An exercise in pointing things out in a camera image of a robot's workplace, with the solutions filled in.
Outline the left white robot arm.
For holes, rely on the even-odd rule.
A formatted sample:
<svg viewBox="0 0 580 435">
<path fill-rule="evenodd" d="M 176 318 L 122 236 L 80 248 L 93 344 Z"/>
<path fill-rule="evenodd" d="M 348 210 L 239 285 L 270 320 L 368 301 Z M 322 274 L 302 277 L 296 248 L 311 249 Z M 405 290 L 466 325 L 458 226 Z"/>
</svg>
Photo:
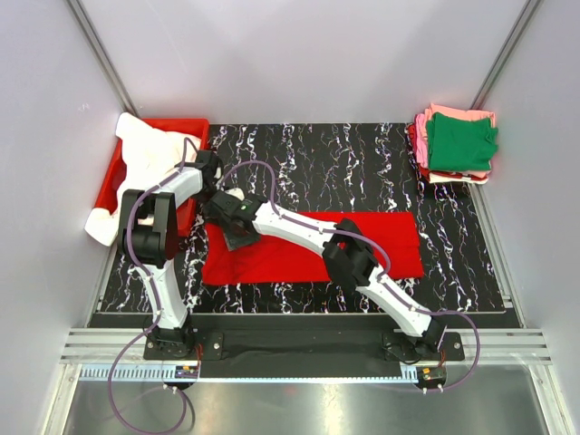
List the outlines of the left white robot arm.
<svg viewBox="0 0 580 435">
<path fill-rule="evenodd" d="M 149 359 L 184 359 L 195 351 L 195 332 L 174 268 L 178 208 L 192 198 L 208 199 L 222 172 L 217 154 L 200 150 L 194 161 L 182 160 L 150 188 L 122 195 L 117 245 L 137 269 L 150 299 L 151 326 L 143 331 Z"/>
</svg>

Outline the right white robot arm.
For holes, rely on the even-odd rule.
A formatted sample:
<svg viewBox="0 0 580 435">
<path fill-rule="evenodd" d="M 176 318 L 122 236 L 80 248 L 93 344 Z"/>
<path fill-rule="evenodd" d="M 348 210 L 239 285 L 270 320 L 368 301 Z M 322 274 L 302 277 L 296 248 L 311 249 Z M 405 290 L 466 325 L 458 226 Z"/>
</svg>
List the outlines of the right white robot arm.
<svg viewBox="0 0 580 435">
<path fill-rule="evenodd" d="M 217 191 L 204 204 L 209 253 L 202 269 L 210 285 L 330 281 L 378 305 L 422 359 L 444 347 L 446 326 L 389 276 L 390 259 L 355 221 L 326 221 L 295 213 L 255 194 Z"/>
</svg>

